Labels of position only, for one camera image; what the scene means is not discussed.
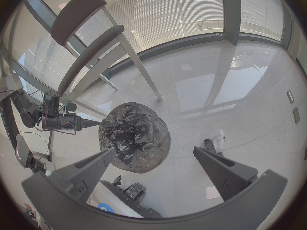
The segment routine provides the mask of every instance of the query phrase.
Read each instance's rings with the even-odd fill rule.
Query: chair backrest
[[[70,0],[52,25],[52,38],[64,46],[79,27],[106,4],[105,0]]]

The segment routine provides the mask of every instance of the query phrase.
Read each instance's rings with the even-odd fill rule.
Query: blue sticker
[[[114,210],[107,204],[101,203],[97,206],[97,208],[115,214]]]

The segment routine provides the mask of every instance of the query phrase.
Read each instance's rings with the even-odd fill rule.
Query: floor
[[[111,77],[117,91],[98,84],[80,98],[108,112],[125,102],[149,106],[168,126],[169,154],[150,172],[135,174],[110,165],[102,178],[113,181],[121,174],[123,188],[134,182],[145,185],[141,205],[163,217],[211,208],[223,200],[194,158],[193,147],[203,147],[204,139],[222,133],[225,157],[255,167],[258,176],[272,169],[288,178],[280,201],[259,229],[266,228],[290,202],[307,171],[307,82],[298,65],[278,46],[221,41],[173,50],[144,61],[144,66],[162,101],[136,67]],[[292,112],[296,106],[297,124]],[[97,153],[97,129],[87,128],[76,136],[57,133],[53,145],[57,168]],[[37,146],[33,139],[26,141]]]

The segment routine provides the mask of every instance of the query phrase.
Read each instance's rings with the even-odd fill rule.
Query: black plastic bag
[[[145,173],[164,161],[169,153],[170,135],[166,123],[148,106],[129,102],[114,108],[102,120],[100,150],[115,148],[111,163],[134,173]]]

